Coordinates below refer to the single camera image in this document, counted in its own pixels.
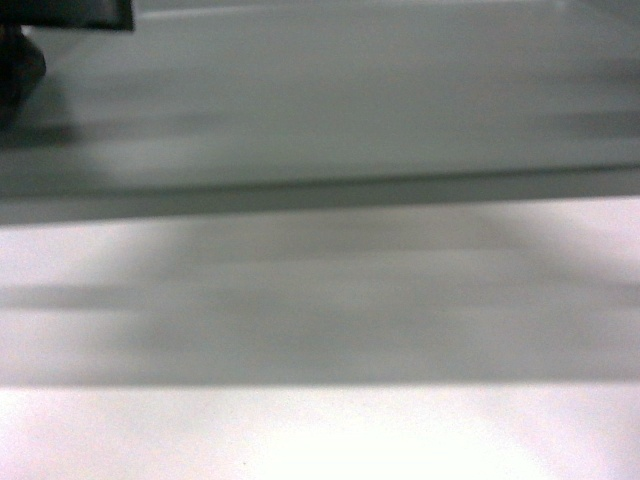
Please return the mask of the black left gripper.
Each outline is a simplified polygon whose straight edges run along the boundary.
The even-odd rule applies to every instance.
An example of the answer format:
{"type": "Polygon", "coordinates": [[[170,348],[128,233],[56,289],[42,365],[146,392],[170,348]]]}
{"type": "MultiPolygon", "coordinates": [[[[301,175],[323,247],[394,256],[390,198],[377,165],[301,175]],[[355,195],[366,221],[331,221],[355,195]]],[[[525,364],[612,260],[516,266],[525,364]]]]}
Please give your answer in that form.
{"type": "Polygon", "coordinates": [[[45,77],[42,50],[26,27],[128,31],[135,29],[131,1],[16,0],[1,3],[1,128],[7,129],[45,77]]]}

